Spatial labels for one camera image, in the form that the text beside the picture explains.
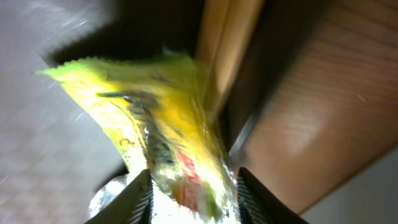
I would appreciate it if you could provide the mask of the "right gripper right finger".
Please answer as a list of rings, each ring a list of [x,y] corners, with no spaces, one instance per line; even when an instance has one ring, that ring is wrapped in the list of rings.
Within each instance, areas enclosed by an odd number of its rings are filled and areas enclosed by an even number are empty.
[[[239,168],[237,190],[242,224],[308,224],[245,167]]]

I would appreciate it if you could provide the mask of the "wooden chopstick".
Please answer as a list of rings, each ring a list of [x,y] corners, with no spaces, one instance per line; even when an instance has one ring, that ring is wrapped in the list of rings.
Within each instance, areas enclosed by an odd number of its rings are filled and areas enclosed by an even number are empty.
[[[265,0],[231,0],[213,64],[218,97],[212,110],[220,114],[236,81],[238,70],[251,40]]]
[[[211,65],[215,59],[224,29],[230,0],[205,0],[195,56]]]

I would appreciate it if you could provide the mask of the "green foil snack wrapper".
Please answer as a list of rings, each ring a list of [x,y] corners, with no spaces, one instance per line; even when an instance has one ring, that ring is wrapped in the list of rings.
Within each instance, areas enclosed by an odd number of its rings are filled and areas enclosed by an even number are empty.
[[[185,54],[72,60],[40,71],[101,127],[130,172],[149,179],[151,223],[237,223],[236,185]]]

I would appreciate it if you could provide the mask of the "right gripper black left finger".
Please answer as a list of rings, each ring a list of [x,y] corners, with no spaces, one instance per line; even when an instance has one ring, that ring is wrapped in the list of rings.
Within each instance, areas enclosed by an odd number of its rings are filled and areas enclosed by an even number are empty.
[[[111,179],[91,199],[85,224],[150,224],[153,188],[148,169]]]

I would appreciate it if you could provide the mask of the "brown serving tray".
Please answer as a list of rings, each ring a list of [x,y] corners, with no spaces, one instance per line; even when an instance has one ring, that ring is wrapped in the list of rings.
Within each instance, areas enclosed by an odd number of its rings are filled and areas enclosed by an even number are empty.
[[[1,2],[1,222],[83,223],[121,160],[100,127],[47,77],[87,55],[195,53],[203,1]]]

